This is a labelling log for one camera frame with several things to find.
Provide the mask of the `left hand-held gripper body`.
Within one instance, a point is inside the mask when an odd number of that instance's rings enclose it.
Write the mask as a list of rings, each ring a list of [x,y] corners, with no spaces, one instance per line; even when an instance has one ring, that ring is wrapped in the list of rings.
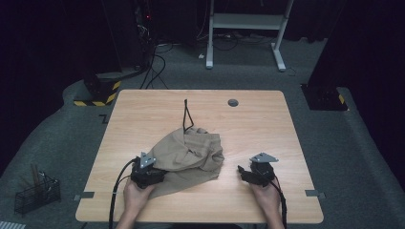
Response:
[[[146,153],[141,152],[140,156],[137,156],[132,167],[131,179],[141,189],[145,189],[150,185],[154,185],[156,178],[161,176],[156,175],[156,169],[154,164],[156,159],[152,156],[148,156]]]

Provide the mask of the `person's right hand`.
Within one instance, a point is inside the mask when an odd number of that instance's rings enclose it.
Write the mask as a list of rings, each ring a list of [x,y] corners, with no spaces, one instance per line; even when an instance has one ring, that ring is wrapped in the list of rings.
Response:
[[[276,217],[281,216],[281,200],[279,193],[274,186],[269,184],[268,186],[263,187],[261,185],[250,184],[250,188],[252,189],[258,205],[267,218],[275,219]]]

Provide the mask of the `black curtain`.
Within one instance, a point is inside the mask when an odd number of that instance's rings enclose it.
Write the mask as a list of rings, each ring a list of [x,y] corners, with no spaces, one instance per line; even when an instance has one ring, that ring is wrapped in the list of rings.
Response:
[[[98,73],[139,64],[130,0],[0,0],[0,176],[23,141]]]
[[[346,0],[307,84],[350,90],[405,188],[405,0]]]

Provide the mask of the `person's left hand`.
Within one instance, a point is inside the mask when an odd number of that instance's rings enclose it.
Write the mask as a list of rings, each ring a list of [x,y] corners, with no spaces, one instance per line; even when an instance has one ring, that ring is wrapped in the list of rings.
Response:
[[[135,218],[146,205],[150,194],[155,189],[155,185],[141,189],[130,178],[124,187],[124,215]]]

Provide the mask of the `khaki shorts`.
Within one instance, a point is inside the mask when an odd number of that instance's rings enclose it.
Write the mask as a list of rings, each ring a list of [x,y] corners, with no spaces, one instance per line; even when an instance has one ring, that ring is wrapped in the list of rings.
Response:
[[[167,171],[149,198],[171,195],[219,176],[224,163],[219,134],[203,128],[182,128],[160,140],[148,153],[154,167]]]

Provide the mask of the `black equipment rack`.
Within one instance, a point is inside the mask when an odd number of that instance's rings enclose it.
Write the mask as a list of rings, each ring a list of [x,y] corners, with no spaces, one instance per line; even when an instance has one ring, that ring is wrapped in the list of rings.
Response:
[[[133,0],[137,23],[153,37],[197,44],[197,0]]]

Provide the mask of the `grey tape piece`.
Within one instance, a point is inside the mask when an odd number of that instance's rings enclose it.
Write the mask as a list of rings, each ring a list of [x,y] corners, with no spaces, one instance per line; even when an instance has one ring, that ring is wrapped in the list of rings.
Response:
[[[326,195],[323,192],[319,192],[318,190],[305,190],[307,197],[314,197],[318,199],[325,199]]]
[[[76,194],[73,197],[73,201],[80,201],[83,198],[93,198],[95,195],[95,192],[83,192],[81,194]]]

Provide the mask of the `white metal stand frame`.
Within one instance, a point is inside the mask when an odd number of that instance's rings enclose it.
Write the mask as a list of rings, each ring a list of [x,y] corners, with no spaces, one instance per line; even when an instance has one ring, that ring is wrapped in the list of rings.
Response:
[[[216,13],[215,0],[210,0],[208,41],[205,56],[205,67],[210,70],[214,66],[213,31],[215,29],[238,29],[238,30],[264,30],[277,31],[276,41],[270,44],[277,68],[285,72],[287,67],[280,52],[281,42],[288,24],[289,15],[294,0],[288,0],[283,14],[239,14],[239,13]]]

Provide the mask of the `black stand base yellow mark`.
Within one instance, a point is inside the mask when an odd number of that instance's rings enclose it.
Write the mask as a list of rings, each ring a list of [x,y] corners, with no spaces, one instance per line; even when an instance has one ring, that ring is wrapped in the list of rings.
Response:
[[[311,110],[347,111],[348,106],[341,93],[335,88],[314,87],[302,84],[301,90]]]

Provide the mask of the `black drawstring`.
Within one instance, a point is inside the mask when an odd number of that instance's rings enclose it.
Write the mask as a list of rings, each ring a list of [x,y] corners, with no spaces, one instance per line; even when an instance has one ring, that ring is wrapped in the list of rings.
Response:
[[[194,120],[189,112],[187,99],[183,101],[183,105],[184,109],[183,109],[182,128],[183,132],[186,133],[189,129],[191,129],[194,126]]]

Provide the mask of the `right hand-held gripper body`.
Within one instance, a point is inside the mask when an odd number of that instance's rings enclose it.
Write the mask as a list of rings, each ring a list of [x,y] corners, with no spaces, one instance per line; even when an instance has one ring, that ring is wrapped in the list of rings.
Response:
[[[271,162],[278,162],[278,158],[261,152],[258,155],[251,157],[249,160],[251,161],[251,172],[256,176],[259,185],[266,187],[276,178]]]

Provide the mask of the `black yellow striped stand base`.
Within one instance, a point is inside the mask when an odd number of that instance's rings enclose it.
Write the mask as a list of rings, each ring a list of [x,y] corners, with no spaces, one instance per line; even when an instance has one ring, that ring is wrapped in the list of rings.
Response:
[[[79,107],[111,105],[116,98],[119,86],[118,80],[102,80],[97,77],[84,79],[76,91],[74,104]]]

